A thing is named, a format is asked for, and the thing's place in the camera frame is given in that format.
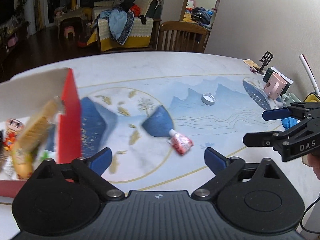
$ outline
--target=pink stool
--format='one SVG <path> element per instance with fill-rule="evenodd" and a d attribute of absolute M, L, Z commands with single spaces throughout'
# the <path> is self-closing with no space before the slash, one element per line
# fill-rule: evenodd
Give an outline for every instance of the pink stool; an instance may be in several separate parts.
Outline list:
<path fill-rule="evenodd" d="M 73 36 L 76 36 L 73 26 L 68 26 L 64 28 L 64 36 L 66 37 L 66 39 L 68 38 L 69 33 L 72 33 Z"/>

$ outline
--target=television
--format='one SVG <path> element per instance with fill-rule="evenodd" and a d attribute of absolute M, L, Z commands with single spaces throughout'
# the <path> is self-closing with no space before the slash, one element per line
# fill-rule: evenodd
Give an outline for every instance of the television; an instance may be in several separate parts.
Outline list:
<path fill-rule="evenodd" d="M 0 0 L 0 25 L 14 15 L 14 0 Z"/>

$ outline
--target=pink pouch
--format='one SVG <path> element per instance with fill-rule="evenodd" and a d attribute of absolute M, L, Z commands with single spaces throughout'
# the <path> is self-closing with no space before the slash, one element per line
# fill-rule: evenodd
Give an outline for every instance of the pink pouch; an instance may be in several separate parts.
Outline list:
<path fill-rule="evenodd" d="M 8 41 L 8 47 L 10 48 L 10 47 L 13 47 L 14 45 L 16 45 L 17 44 L 17 42 L 18 42 L 18 37 L 17 37 L 17 34 L 15 34 L 15 36 L 14 37 L 12 37 L 11 39 L 9 39 L 9 41 Z"/>

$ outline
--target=hand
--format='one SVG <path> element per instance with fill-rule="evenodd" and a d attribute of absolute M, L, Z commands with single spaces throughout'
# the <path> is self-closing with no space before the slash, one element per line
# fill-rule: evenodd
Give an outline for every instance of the hand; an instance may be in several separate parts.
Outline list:
<path fill-rule="evenodd" d="M 317 175 L 317 178 L 320 179 L 320 156 L 308 154 L 308 164 L 312 167 L 313 172 Z"/>

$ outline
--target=white cap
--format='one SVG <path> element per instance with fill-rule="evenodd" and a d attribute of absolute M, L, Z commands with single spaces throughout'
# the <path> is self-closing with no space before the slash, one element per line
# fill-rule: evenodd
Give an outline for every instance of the white cap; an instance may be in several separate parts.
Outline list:
<path fill-rule="evenodd" d="M 176 133 L 177 133 L 177 132 L 176 132 L 175 130 L 173 130 L 173 129 L 171 129 L 171 130 L 169 131 L 169 135 L 170 135 L 171 137 L 173 137 Z"/>

